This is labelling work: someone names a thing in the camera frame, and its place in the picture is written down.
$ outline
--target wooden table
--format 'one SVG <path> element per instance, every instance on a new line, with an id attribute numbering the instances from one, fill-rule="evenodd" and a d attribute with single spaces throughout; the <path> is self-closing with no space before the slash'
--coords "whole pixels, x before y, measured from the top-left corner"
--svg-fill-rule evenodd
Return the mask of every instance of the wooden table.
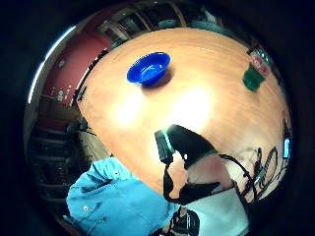
<path id="1" fill-rule="evenodd" d="M 199 29 L 165 29 L 127 41 L 104 56 L 88 76 L 79 108 L 99 139 L 140 180 L 162 193 L 164 165 L 154 132 L 178 124 L 208 139 L 250 171 L 255 148 L 282 154 L 284 97 L 274 75 L 257 92 L 242 83 L 247 48 Z M 152 52 L 170 56 L 164 82 L 142 88 L 126 80 L 129 67 Z M 240 186 L 233 163 L 226 167 Z"/>

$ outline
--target green container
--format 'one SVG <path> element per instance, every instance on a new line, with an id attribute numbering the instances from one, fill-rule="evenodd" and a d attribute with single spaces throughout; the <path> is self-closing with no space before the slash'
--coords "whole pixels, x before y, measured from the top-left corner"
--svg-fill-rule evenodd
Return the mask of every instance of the green container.
<path id="1" fill-rule="evenodd" d="M 264 77 L 259 74 L 252 65 L 249 65 L 249 68 L 243 76 L 243 83 L 245 86 L 251 91 L 256 91 L 260 84 L 264 81 Z"/>

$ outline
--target chair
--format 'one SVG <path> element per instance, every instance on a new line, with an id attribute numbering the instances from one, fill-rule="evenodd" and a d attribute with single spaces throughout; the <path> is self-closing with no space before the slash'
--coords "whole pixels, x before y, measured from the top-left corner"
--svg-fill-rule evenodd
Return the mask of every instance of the chair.
<path id="1" fill-rule="evenodd" d="M 178 21 L 175 19 L 163 20 L 157 23 L 158 30 L 172 29 L 178 26 Z"/>
<path id="2" fill-rule="evenodd" d="M 221 28 L 214 23 L 193 20 L 191 22 L 191 27 L 194 29 L 213 31 L 225 36 L 233 37 L 233 33 L 229 29 Z"/>

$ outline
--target wall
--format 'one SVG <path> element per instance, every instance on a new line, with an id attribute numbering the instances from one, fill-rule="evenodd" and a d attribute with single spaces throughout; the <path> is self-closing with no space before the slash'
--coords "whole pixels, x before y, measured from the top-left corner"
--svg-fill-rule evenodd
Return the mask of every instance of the wall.
<path id="1" fill-rule="evenodd" d="M 69 105 L 72 95 L 91 62 L 104 48 L 107 41 L 95 38 L 82 31 L 74 37 L 55 61 L 44 85 L 42 94 L 57 98 L 61 104 Z M 58 64 L 65 61 L 63 67 Z"/>

